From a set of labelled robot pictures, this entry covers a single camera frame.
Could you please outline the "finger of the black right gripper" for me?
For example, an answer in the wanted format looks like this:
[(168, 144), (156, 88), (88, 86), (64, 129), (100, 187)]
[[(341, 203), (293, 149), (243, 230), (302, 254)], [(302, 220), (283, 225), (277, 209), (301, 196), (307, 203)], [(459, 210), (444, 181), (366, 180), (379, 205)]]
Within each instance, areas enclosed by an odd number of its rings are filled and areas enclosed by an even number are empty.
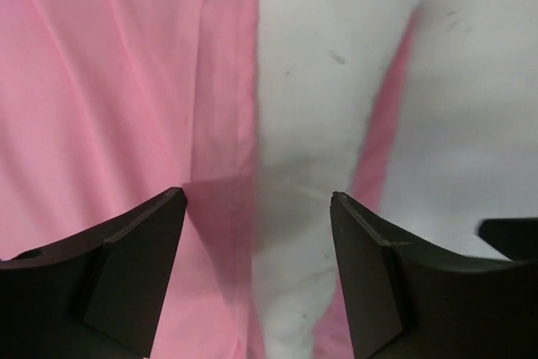
[(537, 261), (537, 218), (486, 219), (477, 235), (511, 261)]

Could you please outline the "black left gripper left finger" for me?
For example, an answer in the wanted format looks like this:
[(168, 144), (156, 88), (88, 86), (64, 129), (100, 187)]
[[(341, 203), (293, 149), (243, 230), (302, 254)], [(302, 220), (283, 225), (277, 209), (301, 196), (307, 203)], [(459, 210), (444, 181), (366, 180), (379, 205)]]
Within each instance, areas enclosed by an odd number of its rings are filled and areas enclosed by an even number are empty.
[(3, 261), (2, 357), (149, 357), (185, 213), (173, 187)]

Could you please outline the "white pillow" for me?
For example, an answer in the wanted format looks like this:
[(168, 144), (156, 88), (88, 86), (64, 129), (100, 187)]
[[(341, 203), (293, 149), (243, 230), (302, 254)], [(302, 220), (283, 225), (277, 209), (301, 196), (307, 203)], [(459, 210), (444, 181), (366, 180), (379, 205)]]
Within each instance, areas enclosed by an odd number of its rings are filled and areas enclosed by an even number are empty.
[(337, 284), (330, 199), (421, 0), (260, 0), (253, 288), (268, 358), (310, 358)]

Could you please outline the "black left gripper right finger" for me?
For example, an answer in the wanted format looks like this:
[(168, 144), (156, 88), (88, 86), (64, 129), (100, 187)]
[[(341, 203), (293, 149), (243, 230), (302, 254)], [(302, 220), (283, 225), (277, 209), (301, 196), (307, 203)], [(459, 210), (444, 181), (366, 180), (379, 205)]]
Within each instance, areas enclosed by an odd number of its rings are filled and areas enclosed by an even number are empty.
[(345, 193), (330, 218), (354, 357), (536, 357), (537, 261), (448, 251)]

